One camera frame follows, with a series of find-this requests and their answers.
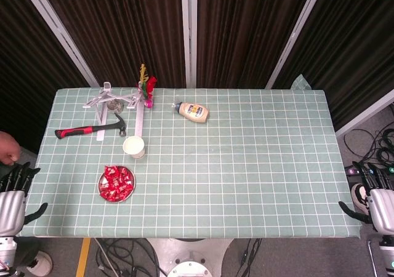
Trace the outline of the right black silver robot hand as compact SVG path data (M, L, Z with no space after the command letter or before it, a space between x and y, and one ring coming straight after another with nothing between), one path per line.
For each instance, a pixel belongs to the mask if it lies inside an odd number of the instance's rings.
M393 236L393 183L381 169L372 163L367 165L365 167L361 163L353 162L353 166L361 175L368 214L355 212L342 201L339 201L339 206L349 217L372 224L380 235Z

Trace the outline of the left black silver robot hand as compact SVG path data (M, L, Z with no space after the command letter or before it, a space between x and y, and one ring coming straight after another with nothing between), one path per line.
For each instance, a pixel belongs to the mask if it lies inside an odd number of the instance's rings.
M32 169L30 162L16 164L8 173L1 175L1 237L17 235L30 222L40 218L48 203L42 203L39 209L26 215L26 199L30 186L40 168Z

